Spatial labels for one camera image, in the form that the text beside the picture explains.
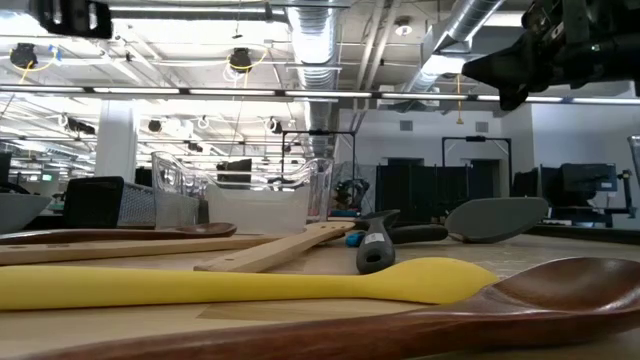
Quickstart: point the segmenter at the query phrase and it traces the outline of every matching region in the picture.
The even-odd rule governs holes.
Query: ductwork
[[[449,18],[429,27],[422,43],[422,68],[405,85],[403,91],[428,91],[438,77],[447,72],[439,66],[443,61],[438,56],[470,51],[473,36],[504,1],[458,0]]]
[[[329,69],[313,69],[313,65],[332,62],[336,56],[336,27],[339,10],[324,7],[256,6],[179,7],[153,5],[111,6],[115,19],[179,19],[179,20],[240,20],[289,23],[292,28],[292,47],[296,60],[309,68],[298,70],[300,85],[308,90],[333,90],[337,73]],[[338,107],[329,102],[305,104],[305,121],[309,130],[335,130],[338,126]],[[316,137],[311,140],[313,156],[327,156],[326,145],[332,139]]]
[[[288,8],[287,14],[292,27],[291,45],[296,60],[308,68],[298,70],[300,85],[307,90],[333,90],[336,88],[335,70],[314,69],[313,65],[332,62],[336,56],[336,27],[338,10],[329,8],[304,7]],[[336,130],[338,127],[338,107],[330,102],[309,101],[305,103],[305,121],[309,130]],[[313,156],[326,157],[332,153],[326,145],[332,145],[332,138],[311,138]]]

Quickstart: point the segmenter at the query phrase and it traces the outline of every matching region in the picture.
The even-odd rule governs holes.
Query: wall
[[[513,174],[531,171],[536,167],[534,160],[533,110],[531,105],[523,105],[502,119],[502,136],[511,138]],[[507,167],[500,167],[503,178]],[[509,193],[508,182],[502,183],[502,193]]]
[[[342,110],[341,129],[346,130],[352,112]],[[426,165],[441,165],[443,136],[474,136],[476,121],[489,122],[488,137],[501,136],[500,119],[489,112],[463,112],[463,125],[456,124],[458,113],[441,115],[435,112],[399,114],[393,111],[369,111],[356,138],[357,161],[367,165],[386,164],[390,157],[423,158]],[[412,120],[413,132],[400,131],[400,120]],[[447,142],[447,148],[454,144]],[[447,165],[462,165],[465,159],[502,159],[506,155],[493,143],[457,144],[447,153]],[[350,161],[351,149],[340,142],[336,161]]]
[[[631,181],[633,202],[635,206],[640,205],[637,174],[627,143],[628,136],[640,134],[640,108],[534,105],[533,134],[536,164],[556,167],[564,163],[612,163],[616,164],[618,173],[630,169],[634,173]],[[599,206],[604,206],[605,201],[604,196],[596,198]],[[622,190],[610,200],[610,206],[624,206]],[[640,219],[616,215],[614,226],[640,229]]]

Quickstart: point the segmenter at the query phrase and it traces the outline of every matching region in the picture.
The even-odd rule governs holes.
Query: yellow silicone spatula
[[[8,266],[0,268],[0,310],[318,298],[445,304],[496,281],[449,258],[410,260],[364,276]]]

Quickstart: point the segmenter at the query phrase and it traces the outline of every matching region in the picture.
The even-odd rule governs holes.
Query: ceiling light
[[[640,105],[640,99],[598,99],[598,98],[575,98],[567,99],[571,104],[586,105]]]
[[[231,96],[273,96],[273,90],[244,90],[244,89],[191,89],[193,95],[231,95]]]
[[[11,127],[8,127],[8,126],[2,126],[2,125],[0,125],[0,132],[20,135],[20,136],[27,135],[27,133],[24,132],[24,131],[21,131],[21,130],[18,130],[18,129],[14,129],[14,128],[11,128]]]
[[[351,91],[285,91],[286,96],[292,97],[329,97],[329,98],[370,98],[370,92]]]
[[[411,23],[410,16],[398,16],[396,18],[396,21],[394,22],[394,25],[397,26],[396,35],[407,36],[411,34],[411,32],[413,31],[413,28],[411,27],[410,23]]]
[[[198,128],[199,129],[209,128],[209,119],[207,119],[206,115],[203,115],[202,118],[198,119]]]
[[[42,172],[40,170],[9,170],[9,174],[16,175],[18,173],[21,175],[40,175]]]
[[[480,95],[480,96],[478,96],[478,101],[500,101],[500,96],[498,96],[498,95]]]
[[[75,86],[30,86],[30,85],[0,85],[0,90],[21,92],[84,92],[81,87]]]
[[[484,26],[522,27],[522,11],[496,11]]]
[[[130,12],[130,11],[141,11],[141,12],[225,12],[228,11],[223,7],[206,7],[206,6],[109,6],[109,10],[112,12]],[[256,10],[253,8],[241,8],[233,9],[235,13],[260,13],[261,10]]]
[[[454,94],[413,94],[413,93],[383,93],[383,99],[395,100],[467,100],[467,95]]]
[[[413,31],[413,28],[409,25],[402,25],[402,26],[398,26],[398,28],[396,29],[396,35],[398,36],[407,36],[409,34],[411,34],[411,32]]]
[[[551,96],[529,96],[526,100],[528,103],[554,104],[561,103],[565,98]]]
[[[111,94],[179,94],[179,89],[170,88],[93,88],[97,93]]]

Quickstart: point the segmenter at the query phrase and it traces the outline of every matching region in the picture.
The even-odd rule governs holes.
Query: wooden table
[[[356,249],[335,241],[272,270],[277,273],[356,274]],[[201,260],[229,252],[209,252],[87,260],[64,265],[191,270]],[[521,235],[494,245],[465,245],[452,240],[397,247],[398,261],[452,257],[474,262],[501,277],[565,257],[615,257],[640,261],[633,245],[584,242]],[[421,304],[376,300],[304,300],[250,303],[140,306],[103,309],[0,312],[0,357],[105,340],[194,330],[310,321],[414,310]],[[432,356],[428,359],[640,359],[640,330],[598,342],[543,349],[495,350]]]

